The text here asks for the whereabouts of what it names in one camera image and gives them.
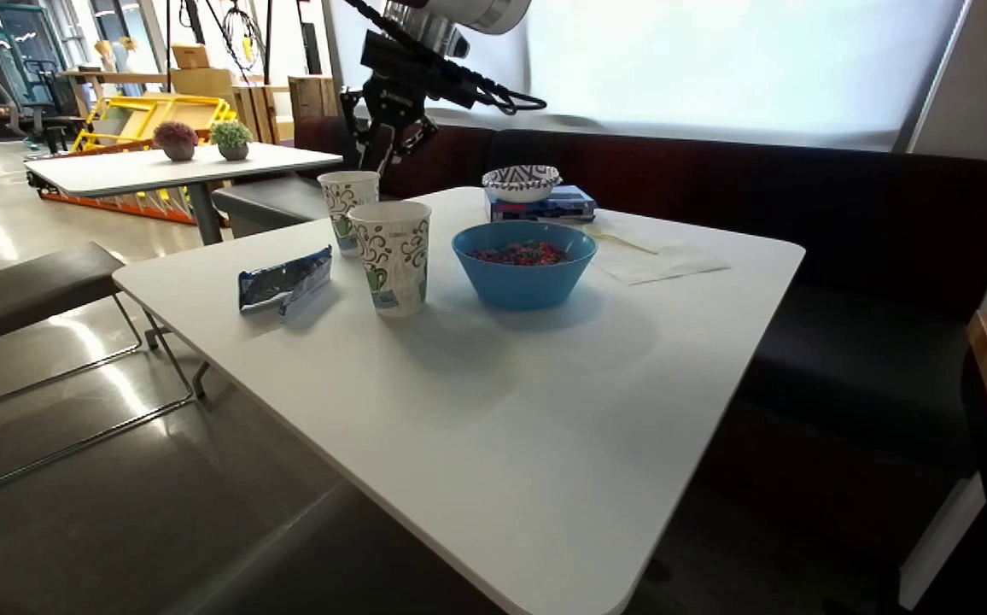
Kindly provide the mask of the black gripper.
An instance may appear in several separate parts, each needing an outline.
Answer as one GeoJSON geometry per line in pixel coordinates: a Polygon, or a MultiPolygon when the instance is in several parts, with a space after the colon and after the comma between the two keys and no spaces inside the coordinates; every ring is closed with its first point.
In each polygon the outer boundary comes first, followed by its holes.
{"type": "Polygon", "coordinates": [[[361,63],[368,77],[343,96],[346,161],[359,169],[385,169],[435,135],[426,100],[476,107],[476,84],[455,62],[418,54],[385,35],[364,35],[361,63]]]}

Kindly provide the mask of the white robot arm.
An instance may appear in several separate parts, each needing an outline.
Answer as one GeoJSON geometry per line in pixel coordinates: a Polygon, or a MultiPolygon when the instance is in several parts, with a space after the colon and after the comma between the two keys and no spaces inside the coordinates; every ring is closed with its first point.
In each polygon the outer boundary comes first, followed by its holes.
{"type": "Polygon", "coordinates": [[[359,169],[381,169],[414,152],[435,121],[426,100],[455,107],[491,107],[507,115],[542,108],[542,100],[517,92],[476,67],[466,67],[466,29],[507,35],[533,0],[346,0],[368,19],[361,67],[368,77],[343,96],[348,128],[346,161],[359,169]]]}

